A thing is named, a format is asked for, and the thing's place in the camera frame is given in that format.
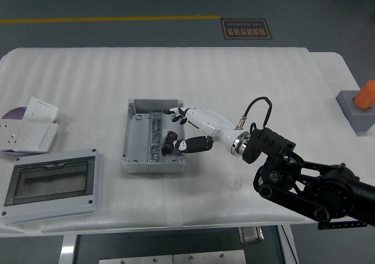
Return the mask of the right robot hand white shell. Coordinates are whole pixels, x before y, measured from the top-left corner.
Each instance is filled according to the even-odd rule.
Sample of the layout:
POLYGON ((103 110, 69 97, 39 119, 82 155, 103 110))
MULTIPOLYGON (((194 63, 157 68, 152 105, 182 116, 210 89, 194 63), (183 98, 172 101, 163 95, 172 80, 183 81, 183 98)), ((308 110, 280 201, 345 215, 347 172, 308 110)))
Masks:
POLYGON ((174 107, 167 113, 175 115, 173 122, 178 121, 181 125, 190 123, 203 133, 199 137, 175 140, 174 148, 182 153, 209 151, 214 142, 221 142, 230 154, 239 156, 240 143, 248 137, 248 133, 237 129, 234 124, 210 109, 174 107))

